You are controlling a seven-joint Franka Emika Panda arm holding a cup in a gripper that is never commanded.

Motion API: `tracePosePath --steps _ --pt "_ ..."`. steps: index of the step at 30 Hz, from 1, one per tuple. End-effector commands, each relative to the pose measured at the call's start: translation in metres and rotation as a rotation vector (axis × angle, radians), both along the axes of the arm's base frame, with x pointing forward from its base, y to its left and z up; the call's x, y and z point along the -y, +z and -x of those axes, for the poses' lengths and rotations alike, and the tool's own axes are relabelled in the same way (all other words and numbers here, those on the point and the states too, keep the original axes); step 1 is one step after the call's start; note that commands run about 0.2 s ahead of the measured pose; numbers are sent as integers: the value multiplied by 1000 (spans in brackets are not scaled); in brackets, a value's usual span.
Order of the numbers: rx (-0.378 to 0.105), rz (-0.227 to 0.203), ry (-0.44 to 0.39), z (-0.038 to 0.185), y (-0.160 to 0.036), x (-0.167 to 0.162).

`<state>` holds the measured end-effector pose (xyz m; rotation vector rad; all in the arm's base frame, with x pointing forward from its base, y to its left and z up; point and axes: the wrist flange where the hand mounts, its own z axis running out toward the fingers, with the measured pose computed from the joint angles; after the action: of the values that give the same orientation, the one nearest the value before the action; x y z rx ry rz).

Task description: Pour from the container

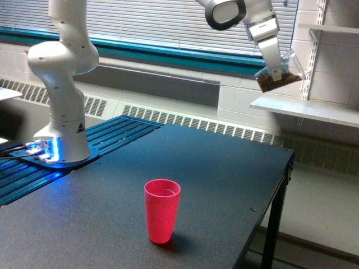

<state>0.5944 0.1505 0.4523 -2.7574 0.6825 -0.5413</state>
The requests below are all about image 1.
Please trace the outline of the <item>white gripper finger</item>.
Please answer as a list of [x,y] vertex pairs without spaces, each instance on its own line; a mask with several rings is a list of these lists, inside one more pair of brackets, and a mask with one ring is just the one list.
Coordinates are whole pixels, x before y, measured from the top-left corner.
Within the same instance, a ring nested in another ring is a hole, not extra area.
[[281,80],[282,71],[280,65],[282,64],[282,58],[280,55],[278,38],[276,36],[271,36],[259,41],[258,46],[273,81]]

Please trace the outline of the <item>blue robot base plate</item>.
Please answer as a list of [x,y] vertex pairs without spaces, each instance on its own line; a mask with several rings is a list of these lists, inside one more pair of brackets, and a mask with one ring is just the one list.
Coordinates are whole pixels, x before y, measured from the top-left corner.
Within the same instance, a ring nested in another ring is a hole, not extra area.
[[92,147],[92,146],[90,146],[89,149],[90,149],[90,156],[86,160],[78,161],[78,162],[74,162],[74,163],[48,164],[44,161],[37,159],[34,156],[21,157],[21,158],[19,158],[19,160],[21,160],[22,162],[25,162],[27,164],[32,164],[32,165],[39,166],[42,168],[48,168],[48,169],[53,169],[53,170],[74,170],[74,169],[81,168],[99,158],[99,150],[98,149],[96,149],[95,147]]

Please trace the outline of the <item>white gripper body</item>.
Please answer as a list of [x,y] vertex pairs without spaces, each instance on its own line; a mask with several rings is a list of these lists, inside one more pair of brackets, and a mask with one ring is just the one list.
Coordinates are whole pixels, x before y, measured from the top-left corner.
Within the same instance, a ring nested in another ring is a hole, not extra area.
[[245,25],[249,41],[259,42],[261,40],[276,36],[280,27],[276,15],[271,15],[260,21]]

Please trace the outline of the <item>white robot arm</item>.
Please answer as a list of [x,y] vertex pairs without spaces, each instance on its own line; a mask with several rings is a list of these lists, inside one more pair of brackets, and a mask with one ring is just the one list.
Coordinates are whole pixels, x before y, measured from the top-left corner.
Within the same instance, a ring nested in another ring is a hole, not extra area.
[[[243,23],[248,38],[262,53],[269,77],[279,87],[284,74],[279,50],[279,24],[271,1],[201,1],[208,25],[218,31]],[[27,61],[43,82],[49,97],[49,124],[35,134],[41,147],[32,146],[46,163],[76,163],[90,157],[85,131],[84,95],[74,76],[94,70],[99,54],[89,38],[86,1],[50,1],[49,19],[59,31],[59,40],[30,48]]]

